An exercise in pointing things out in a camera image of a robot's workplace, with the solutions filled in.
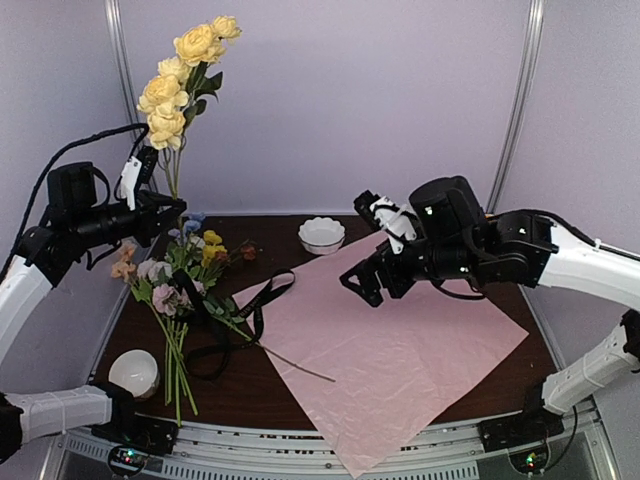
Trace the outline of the scalloped white bowl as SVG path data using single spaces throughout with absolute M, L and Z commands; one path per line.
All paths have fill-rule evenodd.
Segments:
M 303 248 L 314 255 L 337 252 L 345 236 L 345 227 L 330 217 L 314 217 L 306 220 L 298 229 L 298 238 Z

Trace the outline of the pink wrapping paper sheet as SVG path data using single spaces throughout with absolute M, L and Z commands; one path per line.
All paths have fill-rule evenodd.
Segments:
M 270 360 L 353 477 L 407 445 L 527 335 L 491 302 L 452 299 L 427 282 L 369 306 L 339 278 L 382 239 L 297 267 L 263 310 Z

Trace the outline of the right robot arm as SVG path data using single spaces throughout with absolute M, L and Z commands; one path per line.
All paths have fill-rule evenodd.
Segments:
M 341 284 L 378 307 L 386 290 L 402 298 L 418 281 L 442 291 L 450 280 L 482 299 L 489 284 L 513 283 L 586 293 L 626 307 L 620 322 L 591 351 L 548 376 L 513 419 L 519 440 L 535 440 L 584 398 L 626 371 L 639 370 L 639 257 L 592 239 L 561 216 L 538 209 L 484 212 L 463 176 L 431 180 L 398 205 L 369 190 L 354 201 L 359 216 L 386 240 L 340 277 Z

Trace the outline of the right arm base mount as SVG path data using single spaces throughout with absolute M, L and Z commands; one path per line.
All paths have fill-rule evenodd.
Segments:
M 561 416 L 551 413 L 518 413 L 484 420 L 478 432 L 485 452 L 511 449 L 547 440 L 564 432 Z

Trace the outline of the black printed ribbon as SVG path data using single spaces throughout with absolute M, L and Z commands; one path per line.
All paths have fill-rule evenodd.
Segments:
M 263 308 L 286 293 L 295 283 L 291 269 L 278 269 L 267 283 L 243 307 L 233 299 L 212 299 L 197 291 L 194 280 L 184 271 L 173 273 L 179 293 L 186 293 L 192 312 L 179 319 L 188 326 L 202 326 L 213 336 L 211 345 L 189 351 L 184 359 L 186 372 L 201 380 L 213 382 L 227 368 L 231 354 L 253 346 L 261 346 L 265 322 Z M 193 367 L 199 360 L 221 355 L 219 365 L 210 373 L 198 374 Z

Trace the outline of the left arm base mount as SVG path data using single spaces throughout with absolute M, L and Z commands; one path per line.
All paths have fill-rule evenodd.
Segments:
M 117 426 L 111 422 L 91 427 L 91 433 L 98 438 L 157 456 L 173 452 L 178 432 L 178 425 L 173 421 L 139 415 L 130 426 Z

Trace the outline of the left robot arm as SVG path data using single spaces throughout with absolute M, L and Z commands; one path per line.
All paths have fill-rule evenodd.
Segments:
M 72 264 L 94 266 L 93 248 L 111 252 L 132 237 L 149 246 L 186 209 L 182 199 L 138 188 L 140 163 L 124 168 L 124 199 L 99 202 L 95 182 L 104 174 L 90 162 L 57 168 L 47 175 L 49 204 L 40 223 L 18 238 L 1 282 L 1 352 L 9 348 L 31 313 L 56 288 Z M 1 458 L 8 460 L 28 442 L 77 427 L 91 427 L 111 442 L 151 455 L 172 452 L 178 427 L 136 412 L 133 394 L 111 382 L 1 396 Z

